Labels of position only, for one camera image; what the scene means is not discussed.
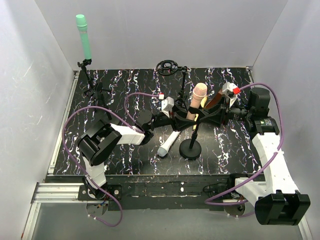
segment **green microphone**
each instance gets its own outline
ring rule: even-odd
[[[86,17],[82,14],[78,14],[75,16],[75,20],[76,20],[76,26],[78,27],[78,30],[80,32],[84,58],[87,60],[91,60],[91,50],[90,50],[88,33],[87,33],[88,25],[87,25]]]

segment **gray floor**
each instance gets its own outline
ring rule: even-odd
[[[116,222],[119,212],[103,219]],[[300,240],[298,226],[260,225],[254,215],[235,219],[203,209],[126,210],[118,227],[87,217],[83,203],[42,203],[33,240]]]

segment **white microphone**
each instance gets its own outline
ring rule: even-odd
[[[160,157],[164,157],[165,155],[168,154],[170,147],[174,143],[174,141],[177,139],[179,136],[180,131],[173,131],[171,135],[168,137],[168,139],[162,144],[159,149],[158,149],[158,155]]]
[[[197,85],[195,85],[195,88],[192,91],[192,100],[191,100],[191,104],[190,107],[193,107],[195,109],[198,109],[202,99],[207,96],[207,85],[205,85],[204,83],[200,82]],[[188,114],[186,115],[186,119],[189,120],[195,120],[195,114],[191,114],[188,111]]]

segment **pink microphone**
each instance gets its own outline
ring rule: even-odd
[[[197,85],[195,85],[195,88],[192,91],[192,100],[191,100],[190,107],[193,107],[195,109],[199,108],[202,99],[207,95],[207,88],[208,88],[207,85],[205,85],[202,82],[200,82]],[[196,117],[195,114],[191,114],[188,111],[186,119],[194,120],[195,117]]]

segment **scratched black panel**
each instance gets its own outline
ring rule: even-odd
[[[112,89],[112,96],[108,100],[109,108],[120,117],[132,124],[124,110],[124,99],[130,93],[144,92],[150,94],[165,93],[176,97],[181,87],[182,74],[177,72],[172,76],[160,76],[154,69],[131,70],[97,70],[90,71],[95,82],[102,82],[105,88]],[[250,83],[245,68],[189,68],[186,79],[185,92],[190,95],[197,83],[206,83],[208,97],[212,98],[225,82],[233,82],[239,87]],[[92,105],[92,100],[83,96],[82,92],[88,89],[87,80],[83,72],[80,73],[77,87],[71,104],[70,114],[79,108]],[[249,90],[246,89],[240,97],[247,101]],[[129,111],[134,117],[142,109],[152,110],[158,113],[161,103],[155,98],[145,96],[133,96],[129,102]],[[66,144],[70,151],[79,157],[79,151],[75,141],[97,119],[105,113],[87,110],[78,114],[67,128]],[[165,158],[159,158],[157,151],[159,146],[171,134],[170,126],[157,128],[154,137],[143,146],[117,145],[112,155],[105,161],[106,174],[161,174],[161,175],[185,175],[185,174],[229,174],[229,173],[253,173],[259,169],[258,154],[250,142],[244,125],[241,122],[232,121],[225,128],[217,128],[201,124],[197,140],[202,146],[201,156],[194,161],[184,159],[179,154],[179,145],[184,139],[191,137],[192,129],[183,131],[172,146]],[[61,146],[59,149],[55,169],[55,175],[82,175],[78,167],[69,159]]]

